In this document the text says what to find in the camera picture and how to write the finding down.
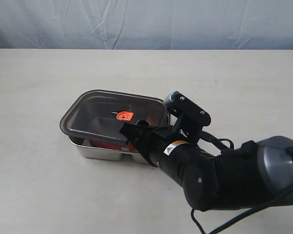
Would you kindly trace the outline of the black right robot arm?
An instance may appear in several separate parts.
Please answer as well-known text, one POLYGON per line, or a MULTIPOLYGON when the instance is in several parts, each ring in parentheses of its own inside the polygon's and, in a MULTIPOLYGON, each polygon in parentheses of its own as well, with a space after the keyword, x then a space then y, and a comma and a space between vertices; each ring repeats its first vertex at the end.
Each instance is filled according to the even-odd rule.
POLYGON ((152 166, 159 168, 184 191, 188 204, 199 211, 239 210, 265 202, 270 206, 293 205, 293 140, 273 136, 247 141, 230 149, 206 132, 221 151, 213 156, 169 127, 155 128, 124 123, 120 133, 152 166))

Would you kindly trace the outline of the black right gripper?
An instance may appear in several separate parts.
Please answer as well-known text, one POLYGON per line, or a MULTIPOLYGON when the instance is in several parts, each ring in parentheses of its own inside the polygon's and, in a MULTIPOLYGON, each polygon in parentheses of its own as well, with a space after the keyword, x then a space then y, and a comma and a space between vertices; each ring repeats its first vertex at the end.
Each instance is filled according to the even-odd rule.
POLYGON ((212 155, 197 144, 191 144, 182 134, 172 134, 170 128, 134 125, 125 122, 120 133, 128 143, 126 147, 138 152, 151 165, 183 185, 184 178, 194 176, 194 182, 215 181, 212 155))

